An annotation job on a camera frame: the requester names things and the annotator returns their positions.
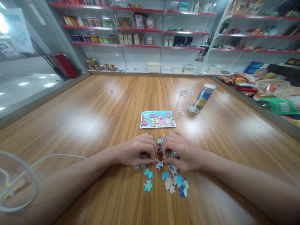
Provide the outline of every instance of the box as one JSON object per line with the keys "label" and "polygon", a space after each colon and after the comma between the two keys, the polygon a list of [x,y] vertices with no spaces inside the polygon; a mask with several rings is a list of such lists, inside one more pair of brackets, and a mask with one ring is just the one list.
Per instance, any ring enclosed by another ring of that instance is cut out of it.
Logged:
{"label": "box", "polygon": [[140,41],[139,41],[138,37],[139,37],[138,33],[133,34],[133,44],[134,45],[139,45],[140,44]]}
{"label": "box", "polygon": [[127,34],[128,44],[132,45],[132,33]]}
{"label": "box", "polygon": [[148,63],[148,72],[149,73],[159,73],[160,65],[161,64],[159,62],[149,62]]}
{"label": "box", "polygon": [[223,67],[210,66],[209,69],[208,69],[208,72],[211,73],[211,74],[219,74],[219,73],[221,73],[221,70],[223,70]]}
{"label": "box", "polygon": [[128,44],[128,36],[127,33],[123,33],[124,44]]}
{"label": "box", "polygon": [[155,19],[147,17],[147,30],[155,30]]}
{"label": "box", "polygon": [[124,44],[123,33],[119,32],[119,39],[120,39],[120,44]]}
{"label": "box", "polygon": [[174,66],[173,67],[173,72],[182,73],[182,69],[183,69],[183,66]]}

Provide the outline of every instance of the store shelf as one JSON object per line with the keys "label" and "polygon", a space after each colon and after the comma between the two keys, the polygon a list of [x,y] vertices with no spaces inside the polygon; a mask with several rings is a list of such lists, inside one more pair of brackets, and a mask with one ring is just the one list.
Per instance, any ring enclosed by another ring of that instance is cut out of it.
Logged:
{"label": "store shelf", "polygon": [[116,30],[119,31],[133,31],[133,32],[151,32],[151,33],[162,33],[162,30],[147,30],[147,29],[135,29],[135,28],[122,28],[116,27]]}
{"label": "store shelf", "polygon": [[200,47],[175,47],[175,46],[164,46],[163,48],[172,48],[172,49],[188,49],[188,50],[203,50],[204,48],[200,48]]}
{"label": "store shelf", "polygon": [[189,32],[189,31],[165,31],[165,33],[209,35],[209,33],[205,33],[205,32]]}
{"label": "store shelf", "polygon": [[110,9],[114,11],[135,11],[135,12],[161,13],[161,14],[165,12],[163,10],[155,10],[155,9],[125,8],[125,7],[111,7]]}
{"label": "store shelf", "polygon": [[198,15],[198,16],[213,16],[215,17],[216,13],[204,13],[204,12],[189,12],[189,11],[175,11],[175,10],[167,10],[167,14],[185,14],[185,15]]}
{"label": "store shelf", "polygon": [[134,47],[134,48],[162,48],[161,46],[154,46],[154,45],[125,45],[119,44],[120,47]]}
{"label": "store shelf", "polygon": [[71,26],[71,25],[63,25],[63,28],[72,28],[72,29],[90,29],[90,30],[114,30],[113,28],[108,27],[82,27],[82,26]]}
{"label": "store shelf", "polygon": [[72,5],[72,4],[58,4],[58,3],[50,3],[50,5],[55,8],[84,8],[84,9],[109,10],[109,8],[107,6]]}
{"label": "store shelf", "polygon": [[267,36],[267,35],[251,35],[251,34],[217,34],[218,37],[247,37],[247,38],[274,38],[274,39],[300,39],[299,37],[290,36]]}
{"label": "store shelf", "polygon": [[87,42],[72,42],[73,45],[91,45],[91,46],[108,46],[117,47],[117,44],[101,44],[101,43],[87,43]]}
{"label": "store shelf", "polygon": [[194,73],[173,72],[173,71],[170,71],[170,70],[161,70],[161,74],[185,74],[185,75],[195,75]]}

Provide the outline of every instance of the white cable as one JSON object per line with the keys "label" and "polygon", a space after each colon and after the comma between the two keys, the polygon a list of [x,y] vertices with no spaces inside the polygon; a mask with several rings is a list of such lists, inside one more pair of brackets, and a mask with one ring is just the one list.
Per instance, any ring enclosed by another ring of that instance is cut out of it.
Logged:
{"label": "white cable", "polygon": [[[17,163],[21,164],[23,166],[23,168],[25,169],[25,171],[20,175],[18,176],[11,184],[10,186],[6,187],[6,189],[4,190],[4,192],[0,195],[0,212],[6,212],[6,213],[10,213],[10,212],[15,212],[15,211],[18,211],[20,209],[23,209],[24,207],[28,206],[30,203],[32,203],[36,197],[38,196],[39,192],[40,192],[40,184],[39,184],[39,181],[38,181],[38,178],[36,176],[36,174],[34,173],[34,171],[31,169],[32,167],[34,167],[35,165],[37,165],[38,163],[40,163],[41,161],[43,161],[44,159],[47,159],[51,156],[70,156],[70,157],[77,157],[77,158],[83,158],[83,159],[86,159],[86,157],[84,156],[76,156],[76,155],[67,155],[67,154],[53,154],[53,155],[49,155],[49,156],[46,156],[45,158],[42,158],[40,159],[39,161],[37,161],[35,164],[33,164],[32,166],[28,166],[23,160],[21,160],[20,158],[14,156],[13,154],[10,154],[8,152],[1,152],[0,151],[0,155],[4,155],[4,156],[7,156],[8,158],[11,158],[12,160],[16,161]],[[6,182],[5,182],[5,185],[7,185],[9,183],[9,179],[10,179],[10,176],[9,174],[2,168],[0,168],[0,172],[2,172],[5,177],[6,177]],[[33,182],[34,182],[34,185],[35,185],[35,194],[34,196],[31,198],[31,200],[29,200],[27,203],[25,203],[24,205],[22,206],[19,206],[19,207],[12,207],[12,208],[8,208],[8,207],[5,207],[2,205],[2,200],[4,199],[4,197],[9,193],[10,189],[13,187],[13,185],[18,182],[18,180],[24,176],[25,173],[28,173]]]}

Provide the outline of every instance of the ceiling light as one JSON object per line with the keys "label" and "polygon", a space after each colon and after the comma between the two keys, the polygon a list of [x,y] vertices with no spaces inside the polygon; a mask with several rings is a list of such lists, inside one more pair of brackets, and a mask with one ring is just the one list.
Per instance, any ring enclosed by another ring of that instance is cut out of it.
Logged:
{"label": "ceiling light", "polygon": [[44,85],[44,87],[52,87],[53,85],[55,85],[55,83],[46,84],[46,85]]}
{"label": "ceiling light", "polygon": [[24,85],[26,85],[26,84],[29,84],[29,83],[23,82],[23,83],[20,83],[20,84],[18,84],[18,85],[19,85],[19,86],[24,86]]}

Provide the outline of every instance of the wooden table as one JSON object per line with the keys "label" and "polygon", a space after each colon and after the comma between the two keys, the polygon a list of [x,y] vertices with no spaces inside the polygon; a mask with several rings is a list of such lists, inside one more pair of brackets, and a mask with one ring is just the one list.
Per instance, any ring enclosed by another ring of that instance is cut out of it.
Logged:
{"label": "wooden table", "polygon": [[[217,86],[204,109],[198,115],[177,115],[181,88],[193,89],[195,101],[204,83]],[[31,165],[49,154],[89,157],[139,134],[148,132],[156,140],[175,130],[140,129],[141,112],[150,110],[172,110],[177,128],[199,147],[300,187],[299,142],[206,78],[93,75],[1,131],[0,149]],[[35,171],[43,179],[78,160],[53,157]],[[3,158],[0,163],[21,171]],[[190,188],[188,198],[180,198],[177,188],[173,195],[164,188],[161,173],[168,172],[167,166],[151,170],[153,187],[144,192],[144,170],[111,167],[55,224],[272,224],[206,172],[184,173]]]}

